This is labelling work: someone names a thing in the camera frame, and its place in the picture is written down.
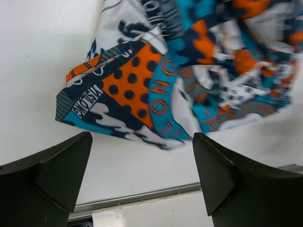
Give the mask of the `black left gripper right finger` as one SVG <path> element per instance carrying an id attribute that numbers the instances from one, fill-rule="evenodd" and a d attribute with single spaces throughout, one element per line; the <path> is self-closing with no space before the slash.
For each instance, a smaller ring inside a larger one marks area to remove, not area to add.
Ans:
<path id="1" fill-rule="evenodd" d="M 216 227 L 300 227 L 303 175 L 267 166 L 196 133 L 193 150 Z"/>

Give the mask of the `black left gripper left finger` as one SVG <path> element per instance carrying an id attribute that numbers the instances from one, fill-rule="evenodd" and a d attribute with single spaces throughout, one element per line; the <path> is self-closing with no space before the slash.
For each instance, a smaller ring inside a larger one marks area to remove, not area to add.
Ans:
<path id="1" fill-rule="evenodd" d="M 82 132 L 0 167 L 2 227 L 65 227 L 74 212 L 92 146 Z"/>

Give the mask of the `colourful patterned shorts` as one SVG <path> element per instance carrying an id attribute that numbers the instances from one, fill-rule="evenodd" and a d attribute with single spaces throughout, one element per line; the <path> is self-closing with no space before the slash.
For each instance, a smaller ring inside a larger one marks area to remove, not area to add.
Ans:
<path id="1" fill-rule="evenodd" d="M 302 50 L 300 0 L 105 0 L 55 119 L 178 148 L 289 105 Z"/>

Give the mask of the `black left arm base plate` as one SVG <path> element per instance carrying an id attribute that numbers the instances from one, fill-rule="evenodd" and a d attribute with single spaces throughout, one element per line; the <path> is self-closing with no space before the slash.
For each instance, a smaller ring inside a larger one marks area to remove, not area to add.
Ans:
<path id="1" fill-rule="evenodd" d="M 67 227 L 93 227 L 93 222 L 91 219 L 79 219 L 69 221 Z"/>

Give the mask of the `aluminium front rail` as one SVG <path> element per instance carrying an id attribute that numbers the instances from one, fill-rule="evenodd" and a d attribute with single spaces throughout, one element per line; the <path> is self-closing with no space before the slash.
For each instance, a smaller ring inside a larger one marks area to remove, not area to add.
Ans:
<path id="1" fill-rule="evenodd" d="M 78 201 L 69 221 L 85 219 L 92 212 L 136 202 L 198 192 L 201 190 L 196 163 L 158 165 L 148 161 L 115 163 L 89 161 Z"/>

